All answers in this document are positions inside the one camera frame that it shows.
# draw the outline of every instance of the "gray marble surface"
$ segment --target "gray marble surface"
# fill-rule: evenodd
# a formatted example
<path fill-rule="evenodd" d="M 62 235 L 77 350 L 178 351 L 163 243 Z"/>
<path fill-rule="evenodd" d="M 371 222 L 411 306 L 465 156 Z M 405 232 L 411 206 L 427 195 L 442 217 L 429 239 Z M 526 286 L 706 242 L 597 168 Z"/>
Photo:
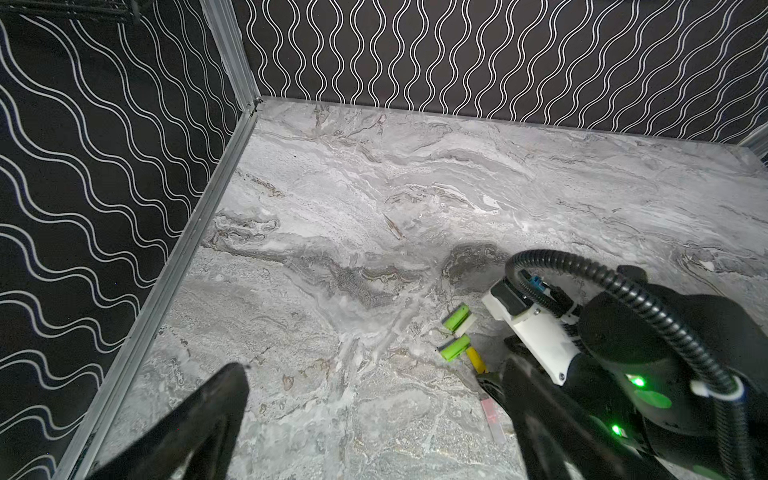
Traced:
<path fill-rule="evenodd" d="M 465 359 L 510 333 L 482 293 L 519 250 L 634 263 L 766 328 L 768 173 L 738 147 L 271 99 L 102 448 L 250 366 L 231 478 L 524 478 Z M 561 285 L 583 300 L 592 294 Z"/>

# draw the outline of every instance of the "wavy line pattern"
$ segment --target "wavy line pattern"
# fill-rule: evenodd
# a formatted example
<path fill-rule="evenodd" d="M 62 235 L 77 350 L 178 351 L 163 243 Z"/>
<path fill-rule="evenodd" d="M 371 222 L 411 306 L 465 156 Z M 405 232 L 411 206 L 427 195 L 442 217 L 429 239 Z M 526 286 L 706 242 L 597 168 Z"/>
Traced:
<path fill-rule="evenodd" d="M 754 2 L 311 0 L 295 22 L 243 1 L 246 53 L 282 97 L 720 142 L 768 121 Z"/>
<path fill-rule="evenodd" d="M 0 478 L 53 478 L 234 131 L 234 98 L 195 0 L 127 27 L 0 18 Z"/>

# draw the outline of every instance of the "black cable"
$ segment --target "black cable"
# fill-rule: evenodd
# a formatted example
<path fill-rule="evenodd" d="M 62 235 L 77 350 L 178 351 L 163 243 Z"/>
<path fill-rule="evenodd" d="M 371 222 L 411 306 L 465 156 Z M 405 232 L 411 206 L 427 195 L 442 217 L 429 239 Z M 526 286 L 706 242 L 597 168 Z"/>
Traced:
<path fill-rule="evenodd" d="M 534 288 L 522 276 L 523 269 L 550 269 L 568 273 L 599 285 L 612 297 L 632 309 L 663 338 L 711 392 L 724 395 L 739 388 L 733 377 L 713 357 L 699 336 L 643 286 L 598 262 L 558 250 L 526 250 L 515 254 L 506 265 L 507 278 L 515 287 L 549 310 L 562 316 L 563 306 Z M 731 479 L 755 479 L 752 468 L 745 402 L 713 399 L 720 459 Z"/>
<path fill-rule="evenodd" d="M 584 346 L 584 342 L 581 341 L 581 336 L 578 334 L 576 325 L 563 323 L 562 326 L 563 330 L 565 330 L 565 333 L 568 335 L 568 338 L 571 339 L 573 344 L 576 345 L 576 348 L 578 348 L 578 351 L 585 355 L 592 356 L 592 354 L 589 353 L 589 350 L 587 350 L 587 347 Z"/>

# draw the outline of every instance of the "wall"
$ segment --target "wall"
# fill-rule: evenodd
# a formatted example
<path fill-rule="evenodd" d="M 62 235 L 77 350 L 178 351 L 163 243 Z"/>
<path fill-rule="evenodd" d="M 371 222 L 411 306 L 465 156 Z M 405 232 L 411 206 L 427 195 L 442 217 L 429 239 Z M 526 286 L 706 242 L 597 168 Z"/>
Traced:
<path fill-rule="evenodd" d="M 736 143 L 768 120 L 747 0 L 235 0 L 264 94 Z"/>
<path fill-rule="evenodd" d="M 49 478 L 239 109 L 196 0 L 0 16 L 0 478 Z"/>

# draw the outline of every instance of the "yellow handle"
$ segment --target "yellow handle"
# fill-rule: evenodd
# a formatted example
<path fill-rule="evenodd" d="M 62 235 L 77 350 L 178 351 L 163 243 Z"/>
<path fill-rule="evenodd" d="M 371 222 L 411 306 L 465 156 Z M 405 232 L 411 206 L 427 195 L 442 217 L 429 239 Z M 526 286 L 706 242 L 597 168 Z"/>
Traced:
<path fill-rule="evenodd" d="M 480 354 L 473 347 L 469 347 L 466 350 L 469 361 L 472 362 L 472 366 L 475 367 L 477 373 L 488 373 L 488 369 L 485 368 L 485 363 L 480 358 Z"/>

